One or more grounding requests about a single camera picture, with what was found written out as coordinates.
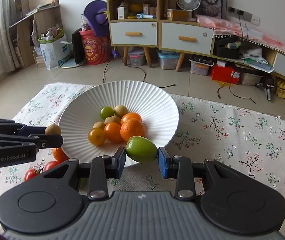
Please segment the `red tomato front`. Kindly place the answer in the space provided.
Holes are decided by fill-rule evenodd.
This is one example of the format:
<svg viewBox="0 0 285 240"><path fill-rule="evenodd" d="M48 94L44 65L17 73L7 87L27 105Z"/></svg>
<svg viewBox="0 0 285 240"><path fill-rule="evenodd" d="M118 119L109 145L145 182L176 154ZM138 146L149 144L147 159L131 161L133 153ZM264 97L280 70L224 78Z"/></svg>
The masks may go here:
<svg viewBox="0 0 285 240"><path fill-rule="evenodd" d="M24 181L28 181L29 179L34 178L38 174L39 174L39 172L37 170L35 170L34 168L27 170L27 172L25 173L25 176L24 176Z"/></svg>

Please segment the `longan in plate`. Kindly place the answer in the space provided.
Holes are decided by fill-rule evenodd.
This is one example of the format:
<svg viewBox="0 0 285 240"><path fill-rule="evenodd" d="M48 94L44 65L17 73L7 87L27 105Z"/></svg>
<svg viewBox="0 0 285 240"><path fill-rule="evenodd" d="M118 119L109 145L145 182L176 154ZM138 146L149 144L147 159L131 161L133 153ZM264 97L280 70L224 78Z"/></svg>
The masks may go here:
<svg viewBox="0 0 285 240"><path fill-rule="evenodd" d="M114 114L118 118L122 118L124 115L129 113L128 109L124 105L117 105L114 107Z"/></svg>
<svg viewBox="0 0 285 240"><path fill-rule="evenodd" d="M106 126L106 124L103 121L98 121L93 125L93 128L99 128L104 130L104 127Z"/></svg>
<svg viewBox="0 0 285 240"><path fill-rule="evenodd" d="M104 123L105 123L105 124L109 124L109 123L111 123L111 122L114 122L114 123L120 125L120 124L121 124L121 119L120 119L118 116L114 115L114 116L109 116L109 117L107 117L107 118L104 120Z"/></svg>

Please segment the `purple plush toy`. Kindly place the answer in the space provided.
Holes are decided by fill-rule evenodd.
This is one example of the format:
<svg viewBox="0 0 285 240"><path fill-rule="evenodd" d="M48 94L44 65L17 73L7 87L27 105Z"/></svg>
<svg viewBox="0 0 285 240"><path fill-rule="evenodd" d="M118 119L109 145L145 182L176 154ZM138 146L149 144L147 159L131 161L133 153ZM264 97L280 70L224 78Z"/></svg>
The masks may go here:
<svg viewBox="0 0 285 240"><path fill-rule="evenodd" d="M83 15L97 37L109 36L107 3L105 1L90 2L85 7Z"/></svg>

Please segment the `small mandarin orange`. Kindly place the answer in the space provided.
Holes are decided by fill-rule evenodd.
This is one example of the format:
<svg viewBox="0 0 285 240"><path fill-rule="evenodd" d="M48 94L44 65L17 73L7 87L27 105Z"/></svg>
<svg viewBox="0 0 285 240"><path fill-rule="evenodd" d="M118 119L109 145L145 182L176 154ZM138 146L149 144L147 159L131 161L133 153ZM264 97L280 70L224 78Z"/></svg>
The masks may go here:
<svg viewBox="0 0 285 240"><path fill-rule="evenodd" d="M146 135L145 126L138 119L129 119L121 125L120 135L125 141L135 136L144 137Z"/></svg>

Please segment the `orange tomato back in plate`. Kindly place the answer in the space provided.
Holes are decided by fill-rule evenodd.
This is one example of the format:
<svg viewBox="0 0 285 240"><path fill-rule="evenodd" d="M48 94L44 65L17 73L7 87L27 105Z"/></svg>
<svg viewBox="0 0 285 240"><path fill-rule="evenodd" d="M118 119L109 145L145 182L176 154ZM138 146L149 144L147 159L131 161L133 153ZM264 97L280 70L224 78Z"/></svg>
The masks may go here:
<svg viewBox="0 0 285 240"><path fill-rule="evenodd" d="M121 118L121 124L124 124L126 121L130 119L137 119L142 122L142 118L138 113L127 113Z"/></svg>

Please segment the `left white drawer cabinet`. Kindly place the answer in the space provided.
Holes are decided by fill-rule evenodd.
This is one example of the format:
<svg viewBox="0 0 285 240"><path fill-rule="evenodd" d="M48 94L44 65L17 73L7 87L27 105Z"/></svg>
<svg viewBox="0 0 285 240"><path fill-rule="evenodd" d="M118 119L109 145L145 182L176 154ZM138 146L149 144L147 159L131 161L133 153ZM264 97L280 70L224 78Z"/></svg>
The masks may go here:
<svg viewBox="0 0 285 240"><path fill-rule="evenodd" d="M142 48L146 62L152 67L151 48L159 48L163 0L107 0L111 45L123 48L127 64L130 47Z"/></svg>

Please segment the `oblong green fruit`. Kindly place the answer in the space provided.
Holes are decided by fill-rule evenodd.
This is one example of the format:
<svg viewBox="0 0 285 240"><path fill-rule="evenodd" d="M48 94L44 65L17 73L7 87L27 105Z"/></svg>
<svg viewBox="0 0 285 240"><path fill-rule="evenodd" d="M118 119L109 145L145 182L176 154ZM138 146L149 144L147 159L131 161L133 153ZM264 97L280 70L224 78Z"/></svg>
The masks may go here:
<svg viewBox="0 0 285 240"><path fill-rule="evenodd" d="M154 161L158 155L157 146L149 139L141 136L131 137L125 149L128 157L138 163Z"/></svg>

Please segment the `white drawer cabinet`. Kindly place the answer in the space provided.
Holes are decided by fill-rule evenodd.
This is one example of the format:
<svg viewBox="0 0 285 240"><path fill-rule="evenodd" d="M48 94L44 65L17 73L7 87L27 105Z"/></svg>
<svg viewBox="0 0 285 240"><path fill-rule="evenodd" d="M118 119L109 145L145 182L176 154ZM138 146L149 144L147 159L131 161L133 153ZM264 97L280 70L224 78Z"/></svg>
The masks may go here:
<svg viewBox="0 0 285 240"><path fill-rule="evenodd" d="M213 55L213 29L201 27L197 21L188 21L188 12L182 10L176 0L164 0L164 12L161 17L159 48L179 53L177 72L180 71L187 54Z"/></svg>
<svg viewBox="0 0 285 240"><path fill-rule="evenodd" d="M151 48L159 48L163 0L107 0L111 45L123 48L127 64L130 47L142 48L146 62L152 67Z"/></svg>

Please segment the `yellow green tomato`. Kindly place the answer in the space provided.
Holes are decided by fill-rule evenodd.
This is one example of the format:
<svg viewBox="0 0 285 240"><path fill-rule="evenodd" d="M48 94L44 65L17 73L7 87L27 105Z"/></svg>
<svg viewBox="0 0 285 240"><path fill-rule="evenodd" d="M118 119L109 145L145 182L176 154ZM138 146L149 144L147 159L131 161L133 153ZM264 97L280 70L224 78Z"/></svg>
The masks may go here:
<svg viewBox="0 0 285 240"><path fill-rule="evenodd" d="M101 128L93 128L88 133L88 140L95 146L102 146L106 140L104 130Z"/></svg>

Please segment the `clear storage bin blue lid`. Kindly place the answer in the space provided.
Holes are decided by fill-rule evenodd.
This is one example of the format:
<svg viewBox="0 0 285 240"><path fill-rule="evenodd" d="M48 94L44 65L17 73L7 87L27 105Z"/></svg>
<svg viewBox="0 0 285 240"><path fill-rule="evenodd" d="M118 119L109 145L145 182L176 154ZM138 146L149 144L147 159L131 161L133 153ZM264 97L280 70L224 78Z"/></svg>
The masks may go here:
<svg viewBox="0 0 285 240"><path fill-rule="evenodd" d="M176 68L179 53L173 51L157 50L159 65L162 70L173 70Z"/></svg>

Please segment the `red box under bench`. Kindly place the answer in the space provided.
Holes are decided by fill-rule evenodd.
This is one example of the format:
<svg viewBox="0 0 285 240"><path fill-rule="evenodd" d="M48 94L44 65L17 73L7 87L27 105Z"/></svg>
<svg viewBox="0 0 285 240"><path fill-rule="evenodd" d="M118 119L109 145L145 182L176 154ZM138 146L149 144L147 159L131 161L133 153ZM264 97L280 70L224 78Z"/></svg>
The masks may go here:
<svg viewBox="0 0 285 240"><path fill-rule="evenodd" d="M212 80L237 85L239 83L241 73L235 71L232 67L222 67L215 64L211 67L210 76Z"/></svg>

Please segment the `brown longan fruit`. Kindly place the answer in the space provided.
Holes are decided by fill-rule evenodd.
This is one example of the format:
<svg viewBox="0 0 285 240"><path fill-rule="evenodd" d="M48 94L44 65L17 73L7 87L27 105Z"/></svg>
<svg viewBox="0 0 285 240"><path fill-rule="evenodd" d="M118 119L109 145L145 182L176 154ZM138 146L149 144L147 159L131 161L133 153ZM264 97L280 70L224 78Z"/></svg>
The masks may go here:
<svg viewBox="0 0 285 240"><path fill-rule="evenodd" d="M62 131L58 125L51 124L45 129L45 135L62 135Z"/></svg>

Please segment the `white paper bag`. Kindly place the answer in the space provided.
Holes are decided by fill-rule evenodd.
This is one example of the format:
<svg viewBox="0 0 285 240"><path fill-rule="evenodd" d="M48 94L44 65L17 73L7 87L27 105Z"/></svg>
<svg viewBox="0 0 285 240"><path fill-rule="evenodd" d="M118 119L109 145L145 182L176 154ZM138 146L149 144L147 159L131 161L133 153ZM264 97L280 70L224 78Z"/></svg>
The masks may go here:
<svg viewBox="0 0 285 240"><path fill-rule="evenodd" d="M66 35L50 43L41 43L40 49L48 70L61 67L71 56Z"/></svg>

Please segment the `large orange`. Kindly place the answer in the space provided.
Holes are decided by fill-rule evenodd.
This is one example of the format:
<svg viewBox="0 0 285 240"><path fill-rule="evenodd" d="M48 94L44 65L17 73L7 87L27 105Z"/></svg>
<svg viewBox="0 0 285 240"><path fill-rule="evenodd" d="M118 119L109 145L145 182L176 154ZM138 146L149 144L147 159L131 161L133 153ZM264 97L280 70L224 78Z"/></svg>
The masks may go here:
<svg viewBox="0 0 285 240"><path fill-rule="evenodd" d="M58 161L59 163L62 163L66 160L69 160L69 157L64 153L61 147L59 148L52 148L51 153L53 155L53 158Z"/></svg>

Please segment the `floral tablecloth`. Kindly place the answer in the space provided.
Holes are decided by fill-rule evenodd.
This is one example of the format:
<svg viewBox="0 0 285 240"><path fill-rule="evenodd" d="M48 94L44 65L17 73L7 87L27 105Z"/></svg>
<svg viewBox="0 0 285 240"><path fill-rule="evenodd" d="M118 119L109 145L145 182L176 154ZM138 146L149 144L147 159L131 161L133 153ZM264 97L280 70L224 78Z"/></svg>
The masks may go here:
<svg viewBox="0 0 285 240"><path fill-rule="evenodd" d="M91 86L51 83L13 118L30 126L57 124L66 106ZM178 129L166 146L200 163L212 158L273 187L285 198L285 120L248 109L201 99L171 95L179 111ZM34 163L0 168L0 195L24 182L30 168L41 169L53 160L41 150ZM108 191L172 191L174 179L164 180L157 163L132 165L120 179L107 180ZM285 236L285 220L281 227Z"/></svg>

